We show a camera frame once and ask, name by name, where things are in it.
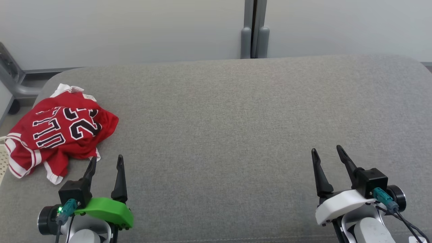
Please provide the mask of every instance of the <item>black number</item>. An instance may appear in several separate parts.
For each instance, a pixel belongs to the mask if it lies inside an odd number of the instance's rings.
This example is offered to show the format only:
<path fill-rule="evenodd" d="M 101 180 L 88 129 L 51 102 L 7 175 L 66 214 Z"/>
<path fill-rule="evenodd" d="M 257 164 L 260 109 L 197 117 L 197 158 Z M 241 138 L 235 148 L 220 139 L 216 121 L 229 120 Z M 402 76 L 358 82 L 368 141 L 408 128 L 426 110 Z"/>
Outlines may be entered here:
<path fill-rule="evenodd" d="M 56 130 L 60 130 L 60 125 L 58 124 L 56 118 L 53 118 L 53 119 L 51 119 L 50 121 L 45 121 L 45 122 L 48 122 L 48 124 L 50 124 L 51 126 L 48 127 L 47 129 L 41 131 L 41 132 L 38 132 L 38 133 L 33 134 L 33 138 L 34 138 L 34 139 L 38 139 L 38 138 L 40 138 L 42 135 L 44 135 L 44 134 L 46 134 L 46 133 L 48 133 L 48 132 L 56 131 Z"/>
<path fill-rule="evenodd" d="M 76 112 L 73 112 L 70 108 L 64 108 L 63 114 L 64 117 L 69 121 L 73 121 L 78 118 L 78 114 Z"/>
<path fill-rule="evenodd" d="M 92 118 L 93 124 L 85 119 L 81 119 L 79 121 L 72 123 L 72 125 L 69 127 L 71 137 L 73 137 L 75 140 L 84 137 L 83 132 L 80 131 L 79 128 L 86 130 L 87 132 L 91 133 L 93 136 L 98 135 L 98 133 L 102 129 L 102 126 L 93 120 L 93 117 L 95 117 L 97 114 L 98 114 L 98 110 L 93 110 L 93 109 L 89 110 L 89 115 Z"/>
<path fill-rule="evenodd" d="M 65 142 L 66 140 L 64 139 L 63 135 L 61 133 L 57 133 L 54 136 L 37 142 L 36 144 L 39 148 L 54 148 L 60 144 L 64 144 Z"/>
<path fill-rule="evenodd" d="M 52 118 L 57 114 L 57 112 L 58 112 L 58 110 L 59 110 L 60 108 L 61 108 L 60 106 L 55 107 L 51 117 L 45 118 L 45 119 L 40 120 L 40 121 L 34 121 L 34 122 L 33 122 L 33 126 L 34 126 L 34 127 L 35 127 L 35 126 L 39 126 L 39 125 L 42 124 L 42 123 L 46 123 L 46 122 L 48 122 L 49 120 L 51 120 L 51 119 L 52 119 Z M 38 112 L 38 113 L 36 113 L 36 115 L 40 115 L 40 114 L 45 113 L 45 112 L 48 112 L 48 111 Z"/>

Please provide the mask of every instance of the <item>cable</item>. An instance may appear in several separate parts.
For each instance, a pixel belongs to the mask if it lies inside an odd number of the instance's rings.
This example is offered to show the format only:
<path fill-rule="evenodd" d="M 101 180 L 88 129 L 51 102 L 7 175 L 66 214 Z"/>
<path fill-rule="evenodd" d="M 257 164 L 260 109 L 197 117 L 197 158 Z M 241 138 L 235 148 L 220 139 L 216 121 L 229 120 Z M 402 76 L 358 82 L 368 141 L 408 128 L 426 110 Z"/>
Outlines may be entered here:
<path fill-rule="evenodd" d="M 112 242 L 113 243 L 117 243 L 117 238 L 118 238 L 118 226 L 114 226 L 113 227 L 113 237 L 112 237 Z"/>
<path fill-rule="evenodd" d="M 375 206 L 377 209 L 379 209 L 379 210 L 381 210 L 381 211 L 383 211 L 383 212 L 385 212 L 385 213 L 387 213 L 387 214 L 390 214 L 390 215 L 393 215 L 395 218 L 397 218 L 398 220 L 400 220 L 400 221 L 402 221 L 403 222 L 403 220 L 398 216 L 398 215 L 395 215 L 395 214 L 393 214 L 393 213 L 391 213 L 389 210 L 387 210 L 387 209 L 384 209 L 384 208 L 381 208 L 380 206 Z M 409 226 L 411 226 L 413 229 L 415 229 L 423 238 L 425 238 L 426 239 L 426 242 L 427 243 L 431 243 L 431 241 L 429 240 L 429 238 L 418 228 L 418 227 L 416 227 L 415 225 L 413 225 L 412 223 L 410 223 L 409 221 L 407 221 L 407 220 L 405 220 L 405 222 L 407 222 L 408 224 L 409 224 Z"/>
<path fill-rule="evenodd" d="M 57 235 L 55 236 L 55 243 L 58 243 L 58 240 L 60 239 L 60 230 L 61 230 L 61 221 L 58 222 Z"/>
<path fill-rule="evenodd" d="M 411 234 L 416 238 L 418 242 L 422 242 L 420 238 L 417 236 L 417 234 L 414 232 L 413 228 L 408 224 L 408 222 L 405 220 L 405 218 L 402 217 L 399 211 L 396 211 L 396 214 L 399 216 L 400 220 L 408 227 L 408 229 L 411 231 Z"/>
<path fill-rule="evenodd" d="M 75 215 L 72 215 L 72 218 L 70 219 L 70 224 L 69 224 L 69 230 L 67 232 L 67 241 L 66 241 L 66 243 L 69 243 L 70 229 L 72 228 L 73 218 L 75 218 Z"/>

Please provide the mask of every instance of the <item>gray fabric surface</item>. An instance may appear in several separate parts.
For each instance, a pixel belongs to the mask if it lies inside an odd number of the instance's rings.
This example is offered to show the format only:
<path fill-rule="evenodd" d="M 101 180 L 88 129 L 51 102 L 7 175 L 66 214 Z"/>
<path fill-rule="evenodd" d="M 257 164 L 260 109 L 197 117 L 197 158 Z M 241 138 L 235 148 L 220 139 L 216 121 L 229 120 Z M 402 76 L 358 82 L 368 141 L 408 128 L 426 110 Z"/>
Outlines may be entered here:
<path fill-rule="evenodd" d="M 357 166 L 377 167 L 408 200 L 403 213 L 432 236 L 432 75 L 392 55 L 197 61 L 91 67 L 54 76 L 120 118 L 99 144 L 95 197 L 109 197 L 123 154 L 135 227 L 119 242 L 337 242 L 316 225 L 311 149 L 335 190 Z M 67 179 L 88 161 L 71 160 Z M 36 218 L 59 202 L 41 166 L 0 187 L 0 241 L 51 242 Z M 385 218 L 397 242 L 408 230 Z"/>

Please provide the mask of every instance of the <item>metal bracket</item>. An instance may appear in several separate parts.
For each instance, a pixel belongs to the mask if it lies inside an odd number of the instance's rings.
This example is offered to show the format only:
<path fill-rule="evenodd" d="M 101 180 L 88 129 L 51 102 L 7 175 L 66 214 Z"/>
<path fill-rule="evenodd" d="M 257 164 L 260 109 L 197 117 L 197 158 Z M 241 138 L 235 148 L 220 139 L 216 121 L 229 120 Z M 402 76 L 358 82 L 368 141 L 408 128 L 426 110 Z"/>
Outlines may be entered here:
<path fill-rule="evenodd" d="M 6 69 L 12 79 L 19 82 L 24 77 L 24 72 L 19 68 L 18 64 L 12 58 L 10 53 L 4 47 L 3 43 L 0 42 L 0 65 Z"/>
<path fill-rule="evenodd" d="M 21 85 L 25 73 L 21 70 L 3 43 L 0 42 L 0 81 L 7 87 L 15 99 L 37 97 L 40 88 Z"/>

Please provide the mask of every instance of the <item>connector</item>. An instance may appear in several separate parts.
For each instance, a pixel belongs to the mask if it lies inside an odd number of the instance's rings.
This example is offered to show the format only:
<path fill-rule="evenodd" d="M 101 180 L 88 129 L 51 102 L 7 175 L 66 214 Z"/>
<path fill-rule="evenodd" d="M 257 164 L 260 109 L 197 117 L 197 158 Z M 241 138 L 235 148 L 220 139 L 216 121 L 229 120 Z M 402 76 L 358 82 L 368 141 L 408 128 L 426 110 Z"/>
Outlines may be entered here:
<path fill-rule="evenodd" d="M 78 204 L 75 199 L 71 198 L 69 199 L 63 207 L 58 208 L 56 222 L 57 224 L 65 225 L 67 222 L 67 219 L 69 216 L 71 216 L 76 208 L 78 207 Z"/>
<path fill-rule="evenodd" d="M 379 187 L 375 188 L 373 190 L 373 197 L 378 200 L 378 202 L 384 204 L 391 213 L 399 211 L 399 205 L 383 189 Z"/>

